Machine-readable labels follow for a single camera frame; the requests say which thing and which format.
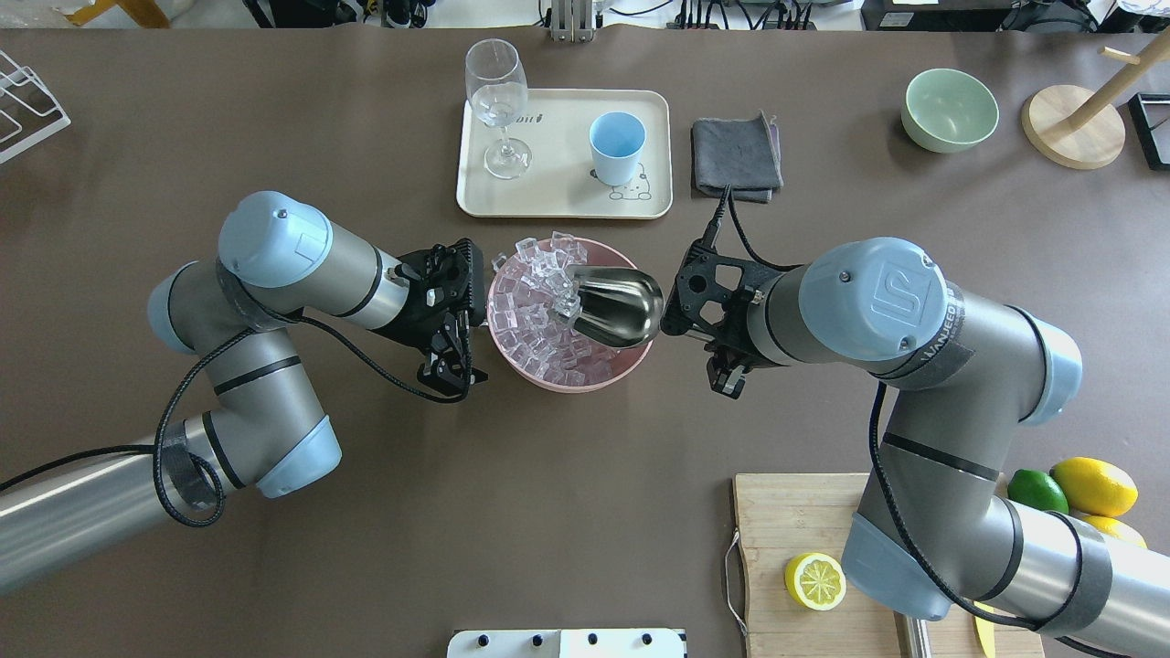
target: wine glass base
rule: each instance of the wine glass base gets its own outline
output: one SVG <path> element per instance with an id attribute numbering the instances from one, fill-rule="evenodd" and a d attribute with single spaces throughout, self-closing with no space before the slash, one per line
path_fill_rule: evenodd
<path id="1" fill-rule="evenodd" d="M 488 169 L 488 173 L 504 180 L 519 178 L 531 163 L 532 150 L 511 137 L 500 139 L 483 152 L 483 166 Z"/>

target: ice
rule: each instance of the ice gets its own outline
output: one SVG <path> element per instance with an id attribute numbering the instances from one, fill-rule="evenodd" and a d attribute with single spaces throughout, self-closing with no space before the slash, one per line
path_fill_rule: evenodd
<path id="1" fill-rule="evenodd" d="M 536 238 L 516 242 L 516 255 L 491 261 L 496 281 L 488 320 L 503 352 L 530 376 L 563 386 L 600 384 L 612 378 L 618 350 L 572 329 L 580 315 L 577 286 L 566 272 L 586 265 L 589 249 L 555 231 L 544 248 Z"/>

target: pink bowl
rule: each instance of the pink bowl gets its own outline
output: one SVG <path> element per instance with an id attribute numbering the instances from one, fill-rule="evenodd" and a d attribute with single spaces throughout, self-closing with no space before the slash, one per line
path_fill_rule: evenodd
<path id="1" fill-rule="evenodd" d="M 589 265 L 600 265 L 610 267 L 636 267 L 629 259 L 622 255 L 621 252 L 614 249 L 613 247 L 603 245 L 601 242 L 598 242 L 596 240 L 590 240 L 587 238 L 577 238 L 577 240 L 584 244 L 585 247 L 589 249 Z M 552 242 L 551 239 L 541 240 L 541 248 L 548 248 L 548 246 L 551 242 Z M 512 254 L 511 258 L 508 259 L 508 262 L 510 263 L 515 259 L 516 254 Z M 498 275 L 496 275 L 491 280 L 491 286 L 488 288 L 489 303 L 491 297 L 496 295 L 497 281 L 500 281 Z M 626 375 L 629 375 L 629 372 L 639 363 L 641 363 L 644 358 L 646 358 L 646 352 L 648 352 L 651 345 L 654 344 L 653 341 L 651 341 L 645 345 L 638 345 L 636 348 L 621 350 L 621 352 L 619 352 L 618 356 L 613 357 L 613 361 L 610 362 L 610 368 L 613 370 L 613 376 L 599 384 L 586 384 L 584 386 L 566 386 L 563 384 L 552 384 L 545 382 L 544 379 L 537 379 L 536 377 L 526 372 L 523 368 L 519 366 L 518 363 L 516 363 L 515 359 L 512 359 L 512 357 L 508 352 L 503 350 L 503 348 L 500 347 L 500 338 L 496 336 L 496 325 L 491 322 L 491 315 L 493 314 L 490 313 L 488 314 L 488 330 L 491 334 L 491 342 L 496 344 L 496 349 L 500 350 L 500 354 L 504 356 L 504 361 L 508 362 L 508 365 L 511 365 L 512 370 L 519 372 L 521 377 L 528 379 L 529 382 L 536 384 L 537 386 L 541 386 L 542 389 L 546 389 L 549 391 L 556 391 L 558 393 L 587 393 L 590 391 L 596 391 L 598 389 L 608 386 L 610 384 L 617 382 L 618 379 L 621 379 Z"/>

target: black box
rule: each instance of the black box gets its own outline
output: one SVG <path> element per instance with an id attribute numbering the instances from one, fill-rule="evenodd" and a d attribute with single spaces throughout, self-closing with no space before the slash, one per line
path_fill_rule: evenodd
<path id="1" fill-rule="evenodd" d="M 913 32 L 996 32 L 1012 11 L 1012 0 L 938 0 L 935 5 L 903 5 L 865 0 L 866 29 Z"/>

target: wine glass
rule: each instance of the wine glass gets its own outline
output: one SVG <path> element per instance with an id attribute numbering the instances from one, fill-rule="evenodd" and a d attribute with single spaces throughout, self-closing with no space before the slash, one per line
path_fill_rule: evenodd
<path id="1" fill-rule="evenodd" d="M 508 124 L 524 114 L 528 81 L 516 47 L 502 39 L 486 39 L 467 52 L 467 100 L 476 118 L 500 128 L 503 137 L 488 146 L 483 165 L 496 178 L 511 179 L 528 171 L 532 150 L 508 137 Z"/>

